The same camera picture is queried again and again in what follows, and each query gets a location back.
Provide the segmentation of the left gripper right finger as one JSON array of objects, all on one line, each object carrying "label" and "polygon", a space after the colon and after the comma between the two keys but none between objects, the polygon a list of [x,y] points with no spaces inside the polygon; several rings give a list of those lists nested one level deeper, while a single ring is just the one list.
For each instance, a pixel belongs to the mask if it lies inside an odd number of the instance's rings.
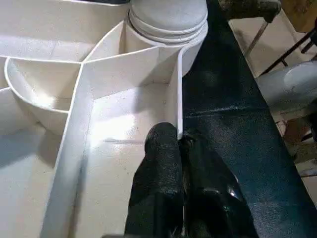
[{"label": "left gripper right finger", "polygon": [[208,138],[186,131],[179,140],[189,238],[256,238],[254,219],[236,176]]}]

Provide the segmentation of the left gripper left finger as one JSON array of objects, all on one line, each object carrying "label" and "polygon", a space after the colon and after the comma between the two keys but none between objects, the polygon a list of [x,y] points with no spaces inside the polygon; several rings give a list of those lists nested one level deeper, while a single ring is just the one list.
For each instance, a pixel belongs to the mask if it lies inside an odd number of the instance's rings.
[{"label": "left gripper left finger", "polygon": [[184,192],[177,129],[168,122],[154,125],[144,151],[133,177],[124,234],[178,238],[183,228]]}]

